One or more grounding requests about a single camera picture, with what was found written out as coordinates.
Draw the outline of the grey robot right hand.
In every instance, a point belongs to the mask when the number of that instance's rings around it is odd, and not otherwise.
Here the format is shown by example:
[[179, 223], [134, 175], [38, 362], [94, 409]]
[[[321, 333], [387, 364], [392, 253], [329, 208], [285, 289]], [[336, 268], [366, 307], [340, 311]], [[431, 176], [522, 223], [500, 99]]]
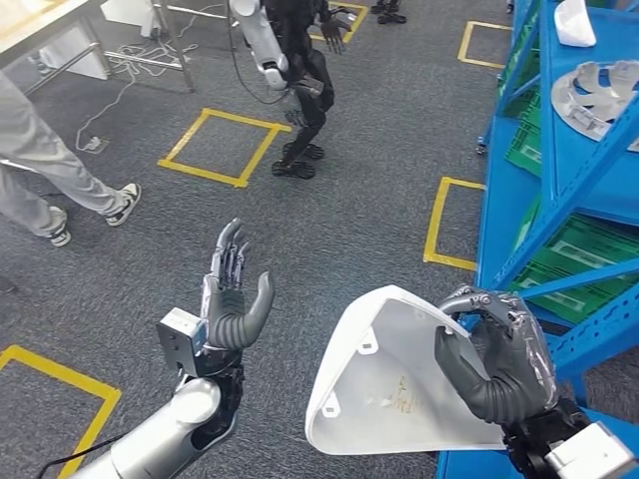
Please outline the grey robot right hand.
[[462, 357], [458, 339], [436, 330], [442, 372], [474, 416], [511, 425], [554, 408], [559, 400], [554, 364], [538, 320], [518, 294], [462, 285], [440, 305], [453, 319], [477, 313], [487, 333], [486, 378]]

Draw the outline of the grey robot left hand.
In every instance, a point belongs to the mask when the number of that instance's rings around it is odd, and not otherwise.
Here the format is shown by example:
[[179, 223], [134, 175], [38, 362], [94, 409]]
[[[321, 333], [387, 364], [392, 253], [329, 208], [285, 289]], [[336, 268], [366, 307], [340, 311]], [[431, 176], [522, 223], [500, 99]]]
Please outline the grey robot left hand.
[[255, 343], [266, 324], [275, 296], [275, 281], [269, 271], [262, 273], [256, 298], [246, 307], [242, 275], [249, 250], [239, 218], [218, 237], [210, 271], [202, 280], [200, 309], [209, 346], [242, 350]]

